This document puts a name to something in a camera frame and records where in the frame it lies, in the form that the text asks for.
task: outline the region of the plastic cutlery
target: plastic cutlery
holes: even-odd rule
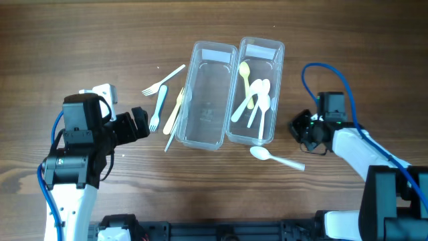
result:
[[[266,148],[263,147],[252,147],[249,149],[249,152],[257,159],[260,159],[262,161],[267,159],[273,159],[275,161],[278,161],[284,165],[287,165],[289,167],[293,167],[294,169],[297,169],[299,171],[305,170],[305,165],[296,161],[292,161],[289,159],[281,158],[281,157],[275,157],[269,153],[269,151]]]
[[[167,77],[165,77],[163,80],[157,82],[156,84],[153,84],[152,86],[148,87],[147,89],[142,91],[142,94],[145,96],[149,96],[151,94],[155,94],[159,91],[159,88],[163,83],[165,83],[167,80],[169,80],[171,77],[176,75],[180,70],[182,70],[184,67],[186,67],[185,64],[174,70],[174,72],[170,73]]]
[[[173,141],[173,139],[174,139],[174,136],[175,136],[175,130],[176,130],[176,129],[177,129],[177,120],[175,120],[175,122],[174,122],[173,131],[171,131],[171,136],[169,137],[169,140],[168,140],[167,146],[165,147],[165,152],[167,152],[167,151],[168,151],[169,145],[171,145],[171,142],[172,142],[172,141]]]
[[[241,75],[242,78],[243,78],[243,84],[244,84],[244,88],[245,88],[245,97],[248,97],[250,95],[249,83],[248,83],[249,66],[248,66],[248,64],[246,62],[242,62],[239,65],[239,75]],[[247,104],[247,108],[248,109],[253,109],[254,108],[253,98],[249,99],[249,102]]]
[[[159,112],[161,111],[163,101],[167,96],[167,92],[168,92],[167,86],[160,87],[158,101],[156,102],[156,110],[154,110],[154,114],[150,119],[150,126],[149,126],[150,132],[154,132],[159,126],[159,114],[160,114]]]
[[[251,116],[249,117],[247,128],[251,127],[251,124],[253,124],[255,114],[257,112],[257,109],[259,108],[260,96],[267,95],[269,94],[269,91],[270,91],[270,81],[268,79],[264,79],[262,82],[263,82],[263,90],[259,94],[257,94],[257,102],[255,103]]]
[[[270,108],[270,97],[268,95],[260,96],[258,99],[259,107],[261,110],[261,120],[259,128],[259,139],[263,139],[263,128],[265,127],[265,113]]]
[[[183,92],[184,92],[183,90],[184,90],[184,88],[181,88],[180,94],[177,97],[177,103],[174,107],[174,110],[171,113],[171,115],[169,116],[165,127],[163,128],[163,133],[166,135],[171,133],[171,130],[173,129],[175,117],[177,116],[177,113],[179,112],[179,109],[180,109],[181,102],[183,101]]]
[[[251,83],[251,86],[249,86],[249,95],[247,96],[247,98],[245,98],[245,100],[243,100],[241,105],[239,105],[239,107],[235,110],[232,117],[230,118],[232,122],[237,122],[239,120],[242,115],[242,112],[245,110],[245,106],[247,105],[251,97],[254,94],[257,94],[262,89],[262,87],[263,82],[260,79],[254,80],[254,82]]]

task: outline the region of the clear plastic container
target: clear plastic container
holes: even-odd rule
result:
[[[176,139],[185,146],[217,150],[223,144],[237,48],[197,42],[193,48]]]
[[[230,141],[247,145],[263,145],[274,139],[284,53],[285,46],[282,42],[255,37],[245,37],[241,40],[237,69],[231,85],[229,100],[231,108],[227,113],[226,135]],[[249,66],[248,82],[250,85],[257,79],[268,79],[270,81],[271,108],[265,113],[262,139],[258,139],[261,120],[260,109],[257,110],[250,128],[247,128],[247,124],[253,110],[248,108],[245,108],[236,123],[230,121],[233,112],[245,99],[244,82],[238,70],[241,62],[247,62]],[[253,101],[254,104],[257,102],[257,95],[253,96]]]

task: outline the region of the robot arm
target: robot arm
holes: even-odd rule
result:
[[[94,93],[75,94],[64,99],[65,129],[58,134],[42,164],[45,186],[61,218],[62,240],[87,240],[106,156],[114,158],[116,146],[145,138],[150,133],[148,116],[143,109],[132,109],[135,122],[128,112],[113,118],[112,103]],[[102,105],[109,110],[107,115],[102,113]],[[62,134],[65,147],[57,149]],[[45,241],[56,241],[56,232],[48,206]]]
[[[362,131],[371,141],[384,149],[370,137],[366,130]],[[384,165],[397,168],[397,166],[388,161],[388,159],[381,155],[373,146],[364,141],[355,128],[343,128],[335,131],[333,135],[332,151],[334,154],[342,157],[364,181],[366,181],[367,178],[368,167],[371,165]],[[410,164],[404,160],[396,157],[395,159],[404,168],[410,166]]]
[[[322,213],[324,236],[343,240],[424,240],[428,214],[407,178],[361,137],[354,123],[346,121],[343,93],[318,95],[317,115],[312,116],[309,110],[301,112],[289,124],[291,134],[309,152],[323,144],[327,151],[342,157],[366,182],[360,210]],[[367,131],[362,133],[386,151]],[[394,158],[427,193],[428,169]],[[411,201],[410,207],[398,208],[397,197]]]

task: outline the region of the table surface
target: table surface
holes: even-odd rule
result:
[[[238,46],[245,36],[286,45],[275,139],[266,147],[305,163],[305,172],[258,161],[249,146],[227,138],[215,152],[174,141],[164,153],[169,136],[159,131],[116,148],[92,221],[110,214],[136,214],[140,221],[274,220],[358,209],[364,182],[355,171],[334,154],[302,153],[288,132],[292,117],[315,111],[300,72],[308,62],[337,67],[374,139],[426,165],[427,9],[423,1],[0,6],[0,240],[42,239],[46,207],[35,172],[65,96],[110,83],[117,87],[117,113],[141,106],[151,114],[156,97],[141,90],[188,65],[196,41]],[[186,76],[187,69],[168,82],[164,116]],[[344,91],[328,70],[309,69],[306,79],[314,92]]]

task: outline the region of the wire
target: wire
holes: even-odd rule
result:
[[[412,188],[415,190],[416,194],[419,196],[419,198],[421,199],[423,205],[425,206],[425,209],[428,212],[428,200],[426,198],[426,196],[423,194],[422,190],[419,188],[419,186],[416,184],[416,181],[411,177],[411,175],[409,174],[409,172],[389,153],[387,153],[384,149],[382,149],[380,146],[376,145],[374,142],[372,142],[361,130],[360,125],[358,124],[357,121],[357,117],[356,117],[356,107],[355,107],[355,101],[354,101],[354,96],[352,95],[352,91],[349,87],[348,82],[346,81],[345,76],[340,73],[336,68],[334,68],[331,65],[328,64],[323,64],[323,63],[309,63],[306,64],[302,70],[302,82],[303,85],[305,86],[305,89],[308,91],[309,95],[312,97],[312,99],[314,99],[315,104],[318,105],[318,101],[316,100],[314,94],[312,94],[312,92],[309,90],[308,86],[306,85],[306,81],[305,81],[305,71],[306,68],[309,68],[311,66],[319,66],[319,67],[324,67],[327,68],[331,71],[333,71],[335,74],[338,75],[338,77],[340,78],[340,80],[342,81],[346,92],[348,93],[349,96],[349,101],[350,101],[350,107],[351,107],[351,111],[352,111],[352,120],[354,121],[354,125],[355,128],[357,129],[358,133],[361,135],[361,137],[371,146],[373,146],[379,153],[381,153],[382,155],[384,155],[388,161],[391,161],[394,165],[396,165],[398,167],[398,169],[400,170],[400,172],[406,177],[407,181],[410,182],[410,184],[412,185]]]
[[[45,196],[46,202],[49,205],[49,208],[51,209],[51,213],[53,215],[53,219],[55,220],[55,227],[56,227],[56,233],[57,233],[57,240],[62,241],[62,223],[61,223],[61,217],[59,215],[59,212],[56,208],[56,205],[51,199],[51,196],[48,193],[48,190],[46,188],[45,180],[43,180],[43,177],[41,176],[41,164],[37,168],[37,179],[39,180],[39,185],[41,192]]]
[[[110,154],[110,166],[108,167],[107,173],[104,176],[104,178],[101,179],[100,181],[104,181],[108,177],[108,175],[110,174],[110,172],[113,169],[113,164],[114,164],[114,151],[112,151],[112,153]]]
[[[61,112],[58,114],[58,117],[55,120],[55,123],[53,124],[52,127],[52,132],[51,132],[51,145],[54,143],[55,141],[55,131],[56,131],[56,127],[58,126],[59,121],[61,120],[61,117],[64,115],[64,112],[61,110]]]

